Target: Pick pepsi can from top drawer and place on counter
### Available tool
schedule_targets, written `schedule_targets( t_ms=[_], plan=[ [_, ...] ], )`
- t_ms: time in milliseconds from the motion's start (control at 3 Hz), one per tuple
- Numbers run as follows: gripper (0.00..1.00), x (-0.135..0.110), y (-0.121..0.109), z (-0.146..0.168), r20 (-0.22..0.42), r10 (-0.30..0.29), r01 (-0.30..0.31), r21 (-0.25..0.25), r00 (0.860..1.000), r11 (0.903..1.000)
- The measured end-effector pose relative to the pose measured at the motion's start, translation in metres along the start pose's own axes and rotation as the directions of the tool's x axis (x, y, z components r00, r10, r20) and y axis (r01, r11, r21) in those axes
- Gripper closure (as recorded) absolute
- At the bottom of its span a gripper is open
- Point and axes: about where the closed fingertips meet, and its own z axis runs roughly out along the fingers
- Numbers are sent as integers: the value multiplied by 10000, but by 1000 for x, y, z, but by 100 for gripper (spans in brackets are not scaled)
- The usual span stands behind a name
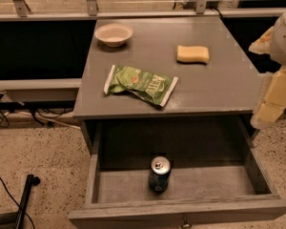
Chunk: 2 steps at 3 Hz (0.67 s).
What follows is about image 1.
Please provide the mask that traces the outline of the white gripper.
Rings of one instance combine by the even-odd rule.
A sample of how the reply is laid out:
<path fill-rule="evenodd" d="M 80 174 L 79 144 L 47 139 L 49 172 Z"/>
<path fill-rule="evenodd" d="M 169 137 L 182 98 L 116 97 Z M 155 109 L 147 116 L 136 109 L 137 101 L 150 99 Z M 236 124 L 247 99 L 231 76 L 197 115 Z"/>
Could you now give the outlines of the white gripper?
<path fill-rule="evenodd" d="M 266 30 L 250 45 L 249 51 L 256 54 L 270 54 L 272 60 L 286 65 L 286 11 L 276 20 L 274 28 Z M 264 129 L 275 123 L 285 110 L 286 66 L 282 66 L 263 81 L 251 125 L 256 129 Z"/>

